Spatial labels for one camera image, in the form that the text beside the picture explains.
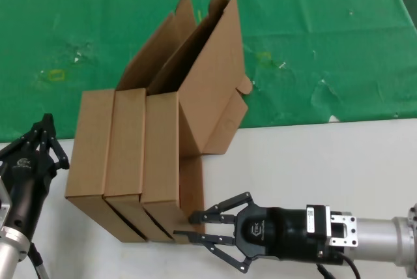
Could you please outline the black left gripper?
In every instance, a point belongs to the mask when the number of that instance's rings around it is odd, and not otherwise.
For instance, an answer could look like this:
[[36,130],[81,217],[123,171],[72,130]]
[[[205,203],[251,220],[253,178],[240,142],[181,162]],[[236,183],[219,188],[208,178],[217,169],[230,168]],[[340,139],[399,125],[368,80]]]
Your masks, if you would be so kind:
[[[56,163],[46,154],[50,149]],[[5,226],[33,233],[56,170],[69,169],[68,157],[56,138],[53,115],[44,114],[30,131],[1,149],[1,161],[6,166],[3,182],[12,202]]]

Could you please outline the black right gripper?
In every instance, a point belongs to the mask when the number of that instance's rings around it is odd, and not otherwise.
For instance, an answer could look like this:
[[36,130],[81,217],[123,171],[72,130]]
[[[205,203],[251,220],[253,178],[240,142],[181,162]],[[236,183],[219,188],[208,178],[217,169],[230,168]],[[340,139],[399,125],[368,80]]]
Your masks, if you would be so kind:
[[[238,214],[226,211],[247,205]],[[342,265],[338,252],[342,248],[328,246],[327,229],[330,212],[324,205],[307,205],[305,209],[260,207],[253,203],[249,192],[241,193],[213,205],[204,211],[194,211],[188,218],[191,224],[233,224],[235,238],[175,230],[192,244],[204,246],[241,273],[247,273],[252,260],[276,258],[280,261],[297,261],[327,265]],[[216,245],[236,246],[246,257],[239,261],[220,250]]]

